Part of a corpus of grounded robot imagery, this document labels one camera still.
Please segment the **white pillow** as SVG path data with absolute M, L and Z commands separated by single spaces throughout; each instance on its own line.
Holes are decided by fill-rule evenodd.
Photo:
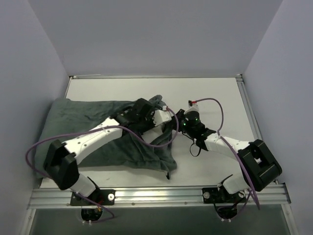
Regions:
M 162 126 L 154 127 L 151 130 L 148 130 L 142 134 L 142 139 L 147 142 L 151 143 L 157 137 L 163 134 Z

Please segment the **dark green pillowcase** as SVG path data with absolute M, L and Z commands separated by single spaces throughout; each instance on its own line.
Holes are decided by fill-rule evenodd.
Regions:
M 151 141 L 148 134 L 152 130 L 140 132 L 135 129 L 120 129 L 115 123 L 108 129 L 100 127 L 114 113 L 134 106 L 133 101 L 73 101 L 60 98 L 53 102 L 40 140 L 33 144 L 36 149 L 31 160 L 26 155 L 28 165 L 40 178 L 48 176 L 44 170 L 44 160 L 53 140 L 66 142 L 75 151 L 77 162 L 82 167 L 127 166 L 160 170 L 166 173 L 177 168 L 171 152 L 172 141 L 178 131 L 176 126 L 166 123 L 162 134 Z

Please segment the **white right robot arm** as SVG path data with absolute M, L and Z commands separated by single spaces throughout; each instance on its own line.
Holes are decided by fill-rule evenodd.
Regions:
M 265 142 L 220 136 L 201 122 L 197 111 L 180 109 L 176 117 L 172 117 L 171 125 L 173 130 L 186 134 L 200 150 L 216 152 L 238 161 L 242 172 L 223 179 L 217 190 L 217 196 L 223 202 L 230 201 L 235 193 L 248 188 L 260 192 L 282 174 L 280 164 Z

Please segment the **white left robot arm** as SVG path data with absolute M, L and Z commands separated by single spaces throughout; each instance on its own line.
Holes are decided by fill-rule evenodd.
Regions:
M 78 165 L 100 147 L 121 138 L 124 132 L 143 134 L 170 120 L 167 107 L 159 108 L 140 98 L 73 139 L 53 141 L 47 151 L 44 170 L 60 190 L 70 189 L 80 194 L 87 205 L 94 205 L 99 198 L 99 187 L 79 172 Z

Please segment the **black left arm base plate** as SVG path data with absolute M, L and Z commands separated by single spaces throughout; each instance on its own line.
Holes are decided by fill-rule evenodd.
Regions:
M 89 200 L 102 205 L 111 206 L 115 202 L 115 190 L 114 189 L 97 189 L 89 197 Z M 80 196 L 77 196 L 74 192 L 71 195 L 71 200 L 69 203 L 71 206 L 91 206 L 93 203 Z

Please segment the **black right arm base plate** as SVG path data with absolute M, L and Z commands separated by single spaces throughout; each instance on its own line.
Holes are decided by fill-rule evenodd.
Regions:
M 202 198 L 205 204 L 235 204 L 246 199 L 243 191 L 229 194 L 224 187 L 202 188 Z

